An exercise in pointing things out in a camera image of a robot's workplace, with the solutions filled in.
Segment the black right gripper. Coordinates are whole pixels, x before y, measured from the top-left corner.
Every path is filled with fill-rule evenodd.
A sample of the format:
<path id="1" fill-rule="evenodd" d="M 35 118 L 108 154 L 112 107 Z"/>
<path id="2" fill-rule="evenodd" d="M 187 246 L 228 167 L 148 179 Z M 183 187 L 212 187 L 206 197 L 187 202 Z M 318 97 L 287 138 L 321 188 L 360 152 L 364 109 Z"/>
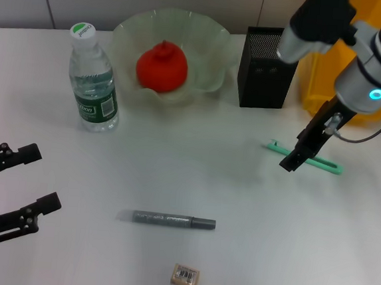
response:
<path id="1" fill-rule="evenodd" d="M 336 96 L 326 101 L 298 135 L 294 150 L 279 165 L 288 172 L 297 170 L 307 159 L 317 155 L 333 131 L 346 125 L 355 115 L 356 112 L 347 108 Z"/>

